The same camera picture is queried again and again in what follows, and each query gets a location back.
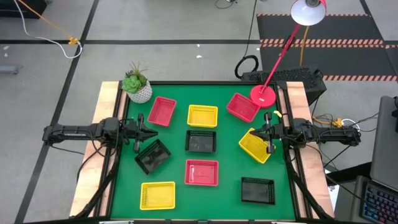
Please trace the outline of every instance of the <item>white pot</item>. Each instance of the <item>white pot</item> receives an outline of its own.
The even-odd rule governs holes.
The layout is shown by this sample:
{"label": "white pot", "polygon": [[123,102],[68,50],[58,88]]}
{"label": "white pot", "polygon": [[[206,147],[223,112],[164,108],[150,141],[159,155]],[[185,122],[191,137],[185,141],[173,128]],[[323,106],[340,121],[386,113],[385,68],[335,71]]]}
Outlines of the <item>white pot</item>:
{"label": "white pot", "polygon": [[145,103],[150,100],[150,97],[152,96],[152,88],[150,87],[150,83],[147,80],[147,84],[145,85],[144,88],[140,89],[137,93],[129,93],[131,101],[135,103]]}

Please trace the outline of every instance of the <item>yellow basket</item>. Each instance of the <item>yellow basket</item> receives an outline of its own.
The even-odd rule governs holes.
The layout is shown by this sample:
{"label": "yellow basket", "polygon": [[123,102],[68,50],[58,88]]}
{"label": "yellow basket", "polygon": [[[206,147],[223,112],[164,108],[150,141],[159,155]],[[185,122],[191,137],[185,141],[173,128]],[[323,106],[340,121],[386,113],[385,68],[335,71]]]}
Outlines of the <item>yellow basket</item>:
{"label": "yellow basket", "polygon": [[239,146],[245,150],[251,157],[260,163],[265,163],[270,154],[267,154],[268,142],[263,141],[261,138],[250,134],[254,128],[251,128],[239,141]]}
{"label": "yellow basket", "polygon": [[217,126],[218,107],[189,105],[188,121],[190,126],[214,128]]}
{"label": "yellow basket", "polygon": [[175,182],[151,182],[141,184],[141,210],[175,208]]}

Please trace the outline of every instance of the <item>pink basket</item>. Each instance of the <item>pink basket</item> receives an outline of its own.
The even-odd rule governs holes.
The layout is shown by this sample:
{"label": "pink basket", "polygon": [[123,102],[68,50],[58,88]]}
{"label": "pink basket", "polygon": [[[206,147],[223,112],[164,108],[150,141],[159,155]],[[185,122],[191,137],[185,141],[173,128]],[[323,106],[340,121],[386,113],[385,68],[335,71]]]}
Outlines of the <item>pink basket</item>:
{"label": "pink basket", "polygon": [[235,93],[231,101],[226,106],[226,109],[231,114],[249,123],[253,121],[254,117],[260,109],[260,106],[255,104],[249,98],[246,98],[239,93]]}
{"label": "pink basket", "polygon": [[187,159],[185,166],[185,184],[218,185],[218,161]]}
{"label": "pink basket", "polygon": [[148,122],[168,127],[177,102],[158,96],[150,110]]}

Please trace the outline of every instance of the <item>plastic basket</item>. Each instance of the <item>plastic basket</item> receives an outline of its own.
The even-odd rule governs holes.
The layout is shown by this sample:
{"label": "plastic basket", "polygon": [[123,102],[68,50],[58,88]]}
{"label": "plastic basket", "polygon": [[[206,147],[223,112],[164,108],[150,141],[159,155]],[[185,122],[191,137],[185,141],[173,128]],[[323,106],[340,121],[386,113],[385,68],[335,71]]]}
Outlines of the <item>plastic basket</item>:
{"label": "plastic basket", "polygon": [[239,141],[239,146],[245,150],[251,157],[260,163],[265,163],[270,154],[267,154],[268,143],[261,138],[250,134],[254,128],[251,128]]}
{"label": "plastic basket", "polygon": [[187,123],[193,127],[214,128],[217,126],[216,106],[189,105]]}
{"label": "plastic basket", "polygon": [[239,93],[235,93],[231,101],[226,106],[226,109],[234,116],[248,123],[253,121],[257,112],[260,110],[260,106],[255,104],[249,98],[246,98]]}
{"label": "plastic basket", "polygon": [[266,203],[275,205],[273,180],[242,177],[242,202]]}
{"label": "plastic basket", "polygon": [[150,110],[148,122],[161,126],[169,126],[177,102],[158,96]]}
{"label": "plastic basket", "polygon": [[185,184],[218,185],[218,161],[187,159],[185,166]]}
{"label": "plastic basket", "polygon": [[185,150],[188,152],[215,152],[215,131],[187,131]]}
{"label": "plastic basket", "polygon": [[162,165],[171,155],[166,146],[156,139],[135,158],[137,164],[146,173],[150,174]]}
{"label": "plastic basket", "polygon": [[151,182],[141,184],[141,210],[175,208],[175,182]]}

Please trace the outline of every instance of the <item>red lamp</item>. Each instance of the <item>red lamp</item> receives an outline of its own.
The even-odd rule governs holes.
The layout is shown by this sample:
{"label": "red lamp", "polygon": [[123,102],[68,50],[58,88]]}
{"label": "red lamp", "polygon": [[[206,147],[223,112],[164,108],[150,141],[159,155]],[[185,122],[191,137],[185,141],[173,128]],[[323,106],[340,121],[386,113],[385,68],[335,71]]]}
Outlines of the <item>red lamp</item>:
{"label": "red lamp", "polygon": [[265,84],[255,86],[250,92],[250,99],[262,109],[271,107],[276,101],[275,92],[268,86],[268,84],[280,64],[280,61],[292,44],[294,36],[297,31],[299,31],[301,25],[312,26],[322,21],[326,16],[326,2],[325,0],[297,0],[293,3],[290,14],[292,15],[293,20],[297,23],[292,35],[289,37],[285,47],[279,54],[279,58],[276,61],[274,68],[271,70]]}

